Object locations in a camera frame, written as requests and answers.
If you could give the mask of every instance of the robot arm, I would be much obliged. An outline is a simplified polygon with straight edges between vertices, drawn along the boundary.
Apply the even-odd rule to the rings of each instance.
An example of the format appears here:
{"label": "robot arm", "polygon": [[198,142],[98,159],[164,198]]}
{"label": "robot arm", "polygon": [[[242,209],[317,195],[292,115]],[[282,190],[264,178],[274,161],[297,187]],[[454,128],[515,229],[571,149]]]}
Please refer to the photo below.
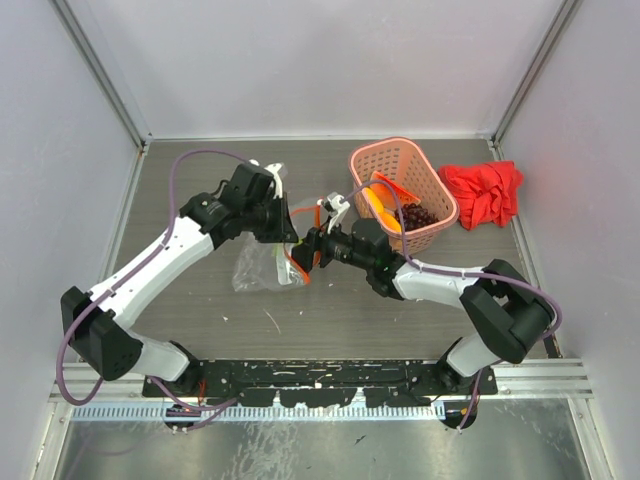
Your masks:
{"label": "robot arm", "polygon": [[[160,342],[131,331],[140,313],[189,266],[241,232],[253,232],[263,243],[296,242],[286,195],[282,164],[262,169],[241,164],[217,198],[201,193],[191,198],[166,231],[129,264],[83,293],[72,287],[62,297],[65,331],[78,315],[105,292],[112,292],[76,330],[70,345],[105,380],[128,372],[180,380],[189,390],[197,377],[194,357],[176,343]],[[144,268],[113,292],[112,286],[162,247]]]}
{"label": "robot arm", "polygon": [[[329,196],[325,204],[330,213],[338,212],[336,205],[341,202],[336,198]],[[418,269],[391,249],[375,219],[357,220],[351,234],[343,233],[339,224],[326,231],[312,228],[293,248],[292,257],[309,272],[316,252],[321,254],[321,268],[337,260],[365,270],[367,282],[381,296],[429,300],[466,311],[477,332],[458,339],[438,362],[438,376],[450,390],[468,384],[481,368],[496,362],[522,362],[554,318],[549,304],[533,293],[478,278],[486,272],[525,281],[509,263],[494,260],[486,267],[461,269],[414,260]]]}
{"label": "robot arm", "polygon": [[[201,363],[179,344],[143,337],[131,328],[178,275],[241,232],[252,232],[262,243],[298,242],[282,190],[282,168],[281,164],[265,169],[241,164],[219,197],[201,193],[187,202],[170,238],[165,232],[91,291],[84,293],[77,287],[67,291],[61,301],[65,331],[88,305],[108,295],[75,331],[71,347],[105,380],[136,372],[170,382],[175,394],[192,392],[203,375]],[[320,253],[321,268],[337,260],[363,269],[367,282],[381,296],[430,300],[464,309],[469,315],[477,333],[456,341],[437,364],[438,381],[447,391],[468,385],[478,370],[499,360],[521,362],[552,322],[553,309],[536,295],[503,282],[472,278],[489,272],[523,280],[508,263],[494,260],[487,267],[457,269],[418,262],[456,276],[418,270],[391,249],[375,219],[360,219],[350,234],[342,232],[340,223],[349,204],[340,195],[329,195],[324,206],[330,215],[326,228],[311,228],[291,251],[303,270],[311,271]],[[113,291],[115,282],[138,269],[159,247],[158,255]],[[496,298],[505,302],[500,304]]]}

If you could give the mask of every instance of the metal floor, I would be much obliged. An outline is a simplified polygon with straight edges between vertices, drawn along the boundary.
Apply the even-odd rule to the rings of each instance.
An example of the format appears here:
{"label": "metal floor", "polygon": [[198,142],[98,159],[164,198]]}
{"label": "metal floor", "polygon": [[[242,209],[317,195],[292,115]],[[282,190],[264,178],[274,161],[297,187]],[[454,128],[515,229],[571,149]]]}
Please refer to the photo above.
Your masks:
{"label": "metal floor", "polygon": [[582,480],[566,400],[483,400],[462,435],[438,421],[73,422],[56,480]]}
{"label": "metal floor", "polygon": [[[142,168],[117,267],[160,235],[168,221],[168,175],[173,159],[186,150],[230,150],[266,165],[284,162],[291,205],[332,191],[348,193],[350,153],[364,141],[154,142]],[[493,160],[483,140],[418,142],[435,167]],[[233,160],[202,155],[182,164],[177,201],[213,191],[229,178]],[[345,221],[350,228],[355,208]],[[430,302],[398,302],[376,295],[364,274],[337,264],[312,272],[310,286],[271,293],[235,293],[231,278],[243,239],[186,271],[140,317],[134,330],[175,340],[201,358],[423,358],[435,359],[460,336],[472,332],[466,314]],[[442,233],[417,258],[454,266],[486,265],[503,258],[521,267],[510,228],[493,224],[468,232],[459,224]],[[267,312],[273,317],[274,325]],[[539,344],[531,357],[545,357]]]}

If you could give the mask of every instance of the clear plastic bag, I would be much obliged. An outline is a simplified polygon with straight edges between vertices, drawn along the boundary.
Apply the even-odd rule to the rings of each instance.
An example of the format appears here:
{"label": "clear plastic bag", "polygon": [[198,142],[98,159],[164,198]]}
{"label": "clear plastic bag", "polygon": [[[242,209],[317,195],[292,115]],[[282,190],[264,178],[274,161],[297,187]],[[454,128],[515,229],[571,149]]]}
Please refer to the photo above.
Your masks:
{"label": "clear plastic bag", "polygon": [[[317,201],[317,198],[307,199],[290,208],[291,222],[300,240],[314,225]],[[308,283],[306,274],[287,258],[293,246],[292,243],[259,243],[253,234],[249,234],[233,270],[233,289],[236,292],[278,292],[305,286]]]}

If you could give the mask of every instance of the red cloth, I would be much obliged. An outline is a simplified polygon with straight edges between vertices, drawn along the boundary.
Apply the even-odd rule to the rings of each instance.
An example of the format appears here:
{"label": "red cloth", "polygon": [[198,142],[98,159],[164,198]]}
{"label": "red cloth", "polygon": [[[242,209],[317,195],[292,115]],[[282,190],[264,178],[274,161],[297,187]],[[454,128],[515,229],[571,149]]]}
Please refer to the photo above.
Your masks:
{"label": "red cloth", "polygon": [[438,174],[458,200],[460,223],[467,230],[491,221],[504,227],[518,213],[516,189],[522,185],[524,176],[513,162],[473,167],[445,165]]}

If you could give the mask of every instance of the plastic basket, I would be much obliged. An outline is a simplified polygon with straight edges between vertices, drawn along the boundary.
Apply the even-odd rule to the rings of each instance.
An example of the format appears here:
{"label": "plastic basket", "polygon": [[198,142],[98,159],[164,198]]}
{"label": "plastic basket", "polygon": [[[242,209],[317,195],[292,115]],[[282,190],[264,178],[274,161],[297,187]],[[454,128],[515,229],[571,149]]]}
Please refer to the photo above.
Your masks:
{"label": "plastic basket", "polygon": [[[371,178],[374,171],[386,175],[420,198],[420,204],[435,213],[440,220],[427,227],[407,232],[410,253],[427,248],[435,237],[458,219],[459,208],[455,198],[444,186],[438,174],[420,147],[407,138],[394,137],[364,145],[351,155],[349,170],[354,185],[359,187]],[[355,197],[361,217],[378,218],[369,200],[361,192]],[[402,236],[380,222],[394,250],[402,250]]]}

